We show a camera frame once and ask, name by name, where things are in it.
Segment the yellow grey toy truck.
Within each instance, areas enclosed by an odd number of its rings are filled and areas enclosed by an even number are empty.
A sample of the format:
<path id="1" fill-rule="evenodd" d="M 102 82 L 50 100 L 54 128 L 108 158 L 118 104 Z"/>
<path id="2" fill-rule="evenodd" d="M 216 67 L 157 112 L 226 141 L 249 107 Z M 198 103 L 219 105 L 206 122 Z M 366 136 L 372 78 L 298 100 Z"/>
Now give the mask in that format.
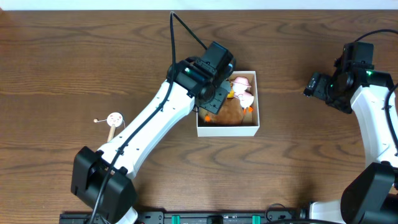
<path id="1" fill-rule="evenodd" d="M 229 84 L 230 84 L 230 90 L 229 90 L 229 93 L 227 95 L 227 98 L 234 98 L 233 83 L 230 82 Z"/>

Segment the white pink duck toy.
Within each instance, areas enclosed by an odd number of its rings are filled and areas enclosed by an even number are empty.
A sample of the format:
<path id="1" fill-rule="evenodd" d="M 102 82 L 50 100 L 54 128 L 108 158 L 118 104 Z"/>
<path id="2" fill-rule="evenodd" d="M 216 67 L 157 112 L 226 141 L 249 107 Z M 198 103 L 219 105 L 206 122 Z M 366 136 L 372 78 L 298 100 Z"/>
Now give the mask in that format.
<path id="1" fill-rule="evenodd" d="M 251 105 L 254 103 L 254 95 L 248 92 L 251 87 L 249 80 L 246 77 L 236 77 L 231 83 L 233 84 L 233 96 L 239 100 L 243 114 L 251 113 L 253 111 Z"/>

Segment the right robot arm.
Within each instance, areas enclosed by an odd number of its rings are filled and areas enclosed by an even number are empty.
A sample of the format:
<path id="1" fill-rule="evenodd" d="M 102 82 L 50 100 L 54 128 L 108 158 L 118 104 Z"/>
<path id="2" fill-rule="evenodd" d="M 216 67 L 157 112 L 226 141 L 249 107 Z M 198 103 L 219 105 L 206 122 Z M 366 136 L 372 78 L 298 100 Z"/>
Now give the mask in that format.
<path id="1" fill-rule="evenodd" d="M 308 216 L 318 223 L 397 223 L 397 195 L 390 192 L 397 187 L 397 86 L 368 59 L 339 58 L 335 67 L 333 76 L 314 73 L 304 95 L 354 113 L 366 167 L 339 200 L 312 203 Z"/>

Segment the wooden rattle drum toy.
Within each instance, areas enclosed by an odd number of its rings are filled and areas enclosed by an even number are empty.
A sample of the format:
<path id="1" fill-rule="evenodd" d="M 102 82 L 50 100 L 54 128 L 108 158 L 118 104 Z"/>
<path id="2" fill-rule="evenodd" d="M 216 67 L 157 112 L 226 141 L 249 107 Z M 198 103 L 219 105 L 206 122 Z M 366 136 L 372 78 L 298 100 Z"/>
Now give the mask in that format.
<path id="1" fill-rule="evenodd" d="M 112 112 L 108 115 L 108 117 L 106 119 L 98 119 L 95 118 L 93 120 L 94 123 L 101 123 L 101 122 L 106 122 L 110 129 L 109 129 L 109 134 L 108 134 L 108 138 L 107 138 L 107 142 L 110 142 L 116 133 L 116 129 L 120 126 L 123 126 L 124 128 L 126 127 L 125 121 L 124 121 L 124 117 L 121 113 L 119 112 Z"/>

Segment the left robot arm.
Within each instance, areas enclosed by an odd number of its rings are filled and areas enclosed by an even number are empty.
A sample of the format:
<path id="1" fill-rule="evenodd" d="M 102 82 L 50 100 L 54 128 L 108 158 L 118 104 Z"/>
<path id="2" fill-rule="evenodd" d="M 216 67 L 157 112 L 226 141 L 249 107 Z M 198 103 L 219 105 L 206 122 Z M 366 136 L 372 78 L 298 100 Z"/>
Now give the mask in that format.
<path id="1" fill-rule="evenodd" d="M 143 111 L 97 151 L 83 147 L 73 161 L 71 191 L 92 208 L 80 223 L 135 223 L 132 180 L 159 141 L 195 107 L 219 112 L 228 94 L 235 58 L 190 57 L 169 67 L 167 78 Z"/>

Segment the brown plush toy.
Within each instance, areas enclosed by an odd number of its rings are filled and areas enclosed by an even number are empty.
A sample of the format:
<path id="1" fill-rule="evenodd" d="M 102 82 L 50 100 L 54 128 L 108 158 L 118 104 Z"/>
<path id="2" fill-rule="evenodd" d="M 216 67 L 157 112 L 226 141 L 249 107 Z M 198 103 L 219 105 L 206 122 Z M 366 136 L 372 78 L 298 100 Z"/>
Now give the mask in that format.
<path id="1" fill-rule="evenodd" d="M 243 122 L 244 114 L 237 98 L 227 99 L 218 114 L 207 112 L 204 117 L 206 123 L 224 126 L 237 126 Z"/>

